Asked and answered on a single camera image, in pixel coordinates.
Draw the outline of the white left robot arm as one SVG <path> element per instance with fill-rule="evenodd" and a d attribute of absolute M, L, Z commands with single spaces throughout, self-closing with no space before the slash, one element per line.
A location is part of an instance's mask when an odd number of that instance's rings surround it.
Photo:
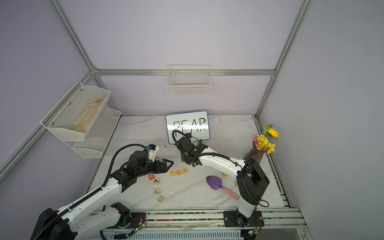
<path fill-rule="evenodd" d="M 97 215 L 91 214 L 135 184 L 139 177 L 167 173 L 174 163 L 167 159 L 157 160 L 158 150 L 158 146 L 151 144 L 141 151 L 135 151 L 116 171 L 110 165 L 104 182 L 91 192 L 56 211 L 51 208 L 43 211 L 31 238 L 84 240 L 105 228 L 129 221 L 130 210 L 121 203 L 112 204 Z"/>

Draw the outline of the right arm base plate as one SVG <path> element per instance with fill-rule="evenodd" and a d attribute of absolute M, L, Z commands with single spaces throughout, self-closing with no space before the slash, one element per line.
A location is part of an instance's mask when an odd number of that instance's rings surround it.
<path fill-rule="evenodd" d="M 261 211 L 253 211 L 249 218 L 244 217 L 238 211 L 224 211 L 225 227 L 264 227 L 264 219 Z"/>

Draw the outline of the wooden block orange A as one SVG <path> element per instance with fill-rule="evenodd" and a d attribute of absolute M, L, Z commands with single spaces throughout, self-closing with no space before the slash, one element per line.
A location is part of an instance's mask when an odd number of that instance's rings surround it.
<path fill-rule="evenodd" d="M 188 171 L 188 169 L 187 169 L 187 168 L 184 168 L 184 169 L 182 169 L 182 173 L 183 173 L 183 175 L 185 175 L 185 174 L 188 174 L 188 173 L 189 173 L 189 171 Z"/>

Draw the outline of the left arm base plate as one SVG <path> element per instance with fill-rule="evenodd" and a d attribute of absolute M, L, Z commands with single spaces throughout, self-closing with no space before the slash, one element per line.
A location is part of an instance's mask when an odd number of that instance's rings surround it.
<path fill-rule="evenodd" d="M 132 213 L 131 218 L 129 219 L 127 229 L 135 229 L 139 225 L 146 222 L 147 214 L 142 212 Z"/>

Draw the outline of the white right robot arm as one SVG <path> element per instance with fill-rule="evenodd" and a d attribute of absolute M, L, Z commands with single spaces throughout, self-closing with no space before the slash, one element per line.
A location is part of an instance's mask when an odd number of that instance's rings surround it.
<path fill-rule="evenodd" d="M 235 179 L 240 193 L 238 218 L 252 218 L 270 184 L 269 178 L 256 160 L 230 158 L 209 148 L 202 141 L 195 145 L 186 137 L 176 140 L 175 146 L 186 164 L 214 168 Z"/>

